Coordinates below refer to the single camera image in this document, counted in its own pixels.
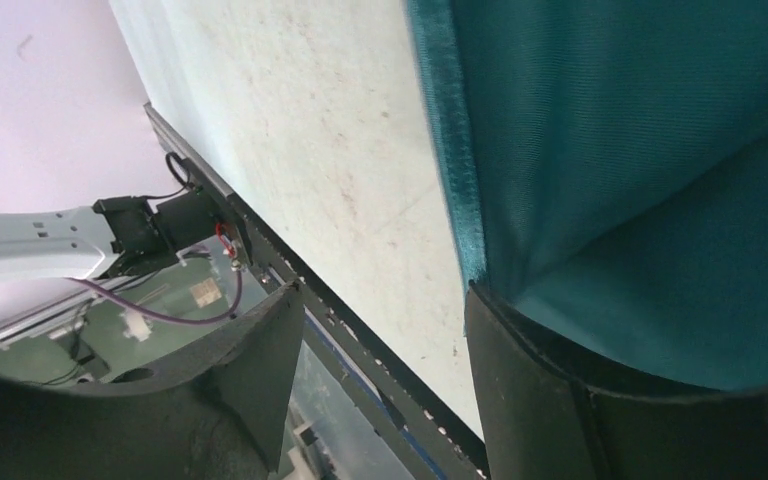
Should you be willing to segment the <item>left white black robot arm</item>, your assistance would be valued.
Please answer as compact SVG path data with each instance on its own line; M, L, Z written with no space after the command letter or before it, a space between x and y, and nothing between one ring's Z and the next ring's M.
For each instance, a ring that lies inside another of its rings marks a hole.
M128 196L71 210L0 214L0 282L153 273L212 237L221 218L219 205L198 193L157 206Z

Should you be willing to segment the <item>teal cloth napkin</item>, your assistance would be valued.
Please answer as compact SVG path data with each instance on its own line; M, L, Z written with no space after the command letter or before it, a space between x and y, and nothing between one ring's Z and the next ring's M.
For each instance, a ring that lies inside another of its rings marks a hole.
M768 1L411 1L464 283L621 364L768 384Z

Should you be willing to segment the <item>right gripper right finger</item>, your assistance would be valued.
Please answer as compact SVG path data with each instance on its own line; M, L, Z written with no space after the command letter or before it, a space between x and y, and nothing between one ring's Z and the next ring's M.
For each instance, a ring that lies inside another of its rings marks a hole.
M592 352L472 285L465 320L495 479L768 479L768 387L726 392Z

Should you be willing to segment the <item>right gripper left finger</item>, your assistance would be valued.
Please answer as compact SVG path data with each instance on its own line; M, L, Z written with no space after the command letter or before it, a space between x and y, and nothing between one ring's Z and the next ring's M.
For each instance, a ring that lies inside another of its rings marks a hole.
M264 479L280 464L305 313L288 283L110 383L0 377L0 479Z

